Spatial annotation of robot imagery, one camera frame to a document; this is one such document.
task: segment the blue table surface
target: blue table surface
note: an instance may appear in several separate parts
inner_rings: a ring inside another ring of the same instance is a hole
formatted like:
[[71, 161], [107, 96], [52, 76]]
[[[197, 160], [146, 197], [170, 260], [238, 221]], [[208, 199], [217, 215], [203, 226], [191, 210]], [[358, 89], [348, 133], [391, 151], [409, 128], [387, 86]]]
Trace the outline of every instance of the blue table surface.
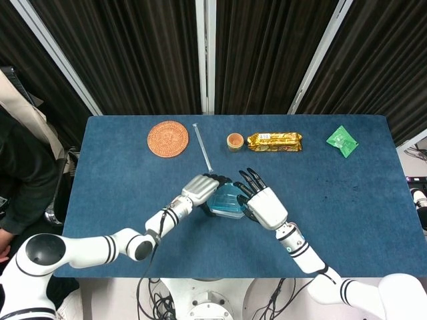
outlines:
[[[150, 129], [165, 120], [189, 133], [185, 151], [155, 156]], [[145, 222], [195, 175], [207, 171], [192, 123], [199, 123], [217, 174], [241, 181], [255, 169], [286, 206], [318, 255], [343, 277], [427, 276], [426, 241], [386, 118], [377, 115], [102, 116], [89, 119], [63, 235], [108, 235]], [[343, 125], [359, 142], [345, 159], [326, 139]], [[297, 131], [303, 151], [228, 151], [226, 137]], [[120, 255], [109, 265], [63, 266], [60, 277], [141, 277], [148, 261]], [[200, 209], [161, 242], [147, 277], [307, 277], [267, 231], [249, 219]]]

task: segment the green snack bag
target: green snack bag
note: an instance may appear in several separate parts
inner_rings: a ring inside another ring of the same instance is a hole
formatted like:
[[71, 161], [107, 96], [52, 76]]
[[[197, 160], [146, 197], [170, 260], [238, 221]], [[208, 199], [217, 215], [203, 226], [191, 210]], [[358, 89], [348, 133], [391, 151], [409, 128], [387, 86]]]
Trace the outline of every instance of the green snack bag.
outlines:
[[359, 142], [354, 140], [342, 125], [335, 130], [326, 142], [341, 150], [341, 153], [345, 158], [348, 157], [359, 145]]

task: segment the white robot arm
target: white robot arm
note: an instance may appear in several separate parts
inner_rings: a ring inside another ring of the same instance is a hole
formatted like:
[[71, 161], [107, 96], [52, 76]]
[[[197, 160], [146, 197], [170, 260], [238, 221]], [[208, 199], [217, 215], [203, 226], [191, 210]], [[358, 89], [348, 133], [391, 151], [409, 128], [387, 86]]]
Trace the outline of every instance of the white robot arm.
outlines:
[[119, 253], [135, 261], [149, 256], [161, 238], [171, 231], [194, 207], [206, 202], [224, 177], [198, 175], [169, 205], [150, 218], [146, 233], [123, 229], [113, 235], [70, 239], [51, 234], [35, 235], [18, 250], [5, 268], [0, 283], [5, 304], [0, 320], [56, 319], [55, 306], [46, 297], [54, 270], [69, 263], [74, 268], [111, 263]]
[[276, 194], [254, 170], [248, 168], [248, 173], [250, 175], [240, 171], [251, 189], [242, 183], [235, 183], [248, 196], [239, 195], [239, 204], [246, 205], [263, 227], [276, 231], [276, 239], [304, 273], [318, 274], [308, 286], [308, 292], [315, 301], [322, 304], [343, 303], [384, 320], [426, 318], [422, 308], [427, 304], [427, 294], [415, 277], [389, 275], [381, 280], [378, 287], [342, 279], [319, 258], [297, 225], [286, 222], [288, 212]]

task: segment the dark curtain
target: dark curtain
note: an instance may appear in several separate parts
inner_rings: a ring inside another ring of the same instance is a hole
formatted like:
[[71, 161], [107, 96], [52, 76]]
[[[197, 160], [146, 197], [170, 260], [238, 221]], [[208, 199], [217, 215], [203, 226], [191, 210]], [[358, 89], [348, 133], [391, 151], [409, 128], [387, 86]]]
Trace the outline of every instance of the dark curtain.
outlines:
[[286, 113], [338, 0], [218, 0], [217, 114]]
[[0, 65], [14, 66], [24, 88], [44, 100], [39, 109], [64, 146], [79, 147], [90, 113], [10, 1], [0, 1]]
[[427, 128], [427, 1], [354, 1], [297, 112], [385, 115], [397, 145]]
[[194, 0], [31, 0], [107, 115], [201, 113]]

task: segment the gold wrapper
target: gold wrapper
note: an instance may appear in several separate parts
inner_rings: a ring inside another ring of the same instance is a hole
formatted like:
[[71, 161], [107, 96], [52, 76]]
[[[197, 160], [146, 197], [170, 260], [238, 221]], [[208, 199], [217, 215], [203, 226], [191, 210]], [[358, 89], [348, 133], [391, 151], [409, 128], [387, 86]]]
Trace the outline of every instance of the gold wrapper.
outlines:
[[301, 151], [301, 140], [297, 132], [255, 133], [248, 137], [248, 147], [254, 151]]

